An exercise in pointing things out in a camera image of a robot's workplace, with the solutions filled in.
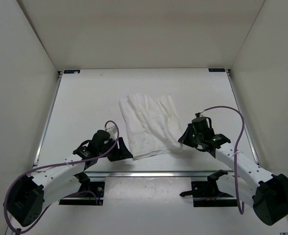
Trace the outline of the white pleated skirt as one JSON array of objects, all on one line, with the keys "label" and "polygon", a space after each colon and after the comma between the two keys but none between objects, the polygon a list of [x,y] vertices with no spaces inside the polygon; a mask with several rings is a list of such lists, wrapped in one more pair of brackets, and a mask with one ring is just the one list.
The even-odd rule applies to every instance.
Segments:
[{"label": "white pleated skirt", "polygon": [[119,106],[128,146],[136,160],[183,150],[178,142],[183,131],[170,95],[153,99],[145,94],[129,94],[119,100]]}]

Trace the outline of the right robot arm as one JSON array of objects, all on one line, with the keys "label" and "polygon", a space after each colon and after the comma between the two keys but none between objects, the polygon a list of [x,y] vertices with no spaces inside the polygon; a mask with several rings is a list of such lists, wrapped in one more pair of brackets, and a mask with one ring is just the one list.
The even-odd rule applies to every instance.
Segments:
[{"label": "right robot arm", "polygon": [[194,118],[178,141],[209,153],[234,171],[231,175],[218,170],[201,185],[180,193],[181,197],[192,195],[197,199],[211,199],[226,193],[250,206],[256,216],[269,226],[288,215],[288,178],[263,169],[237,151],[226,136],[214,133],[209,117]]}]

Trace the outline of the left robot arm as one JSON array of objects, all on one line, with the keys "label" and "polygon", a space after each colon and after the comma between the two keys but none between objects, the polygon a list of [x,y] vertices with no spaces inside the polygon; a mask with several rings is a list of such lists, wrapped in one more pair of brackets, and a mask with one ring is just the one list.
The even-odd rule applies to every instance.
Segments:
[{"label": "left robot arm", "polygon": [[90,179],[85,170],[100,158],[110,162],[132,159],[123,138],[114,138],[109,130],[98,130],[91,140],[85,140],[61,164],[39,168],[17,178],[9,188],[3,204],[4,214],[12,215],[27,227],[54,202],[72,194],[90,194]]}]

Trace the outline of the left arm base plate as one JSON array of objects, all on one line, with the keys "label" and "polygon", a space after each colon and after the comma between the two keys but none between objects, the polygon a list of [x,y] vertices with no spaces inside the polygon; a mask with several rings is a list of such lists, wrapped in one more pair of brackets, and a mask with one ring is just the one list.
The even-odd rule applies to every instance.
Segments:
[{"label": "left arm base plate", "polygon": [[85,173],[78,173],[75,177],[79,180],[80,188],[59,201],[59,205],[67,206],[102,206],[104,197],[104,181],[91,181]]}]

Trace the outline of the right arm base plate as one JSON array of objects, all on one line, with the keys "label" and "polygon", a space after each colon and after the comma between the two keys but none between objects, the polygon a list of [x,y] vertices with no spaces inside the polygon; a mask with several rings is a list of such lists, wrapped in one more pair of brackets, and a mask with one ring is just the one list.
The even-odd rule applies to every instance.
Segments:
[{"label": "right arm base plate", "polygon": [[191,182],[191,190],[183,191],[179,195],[192,196],[195,208],[236,207],[236,199],[218,189],[217,181],[225,175],[229,176],[227,171],[218,170],[207,176],[206,180],[194,180]]}]

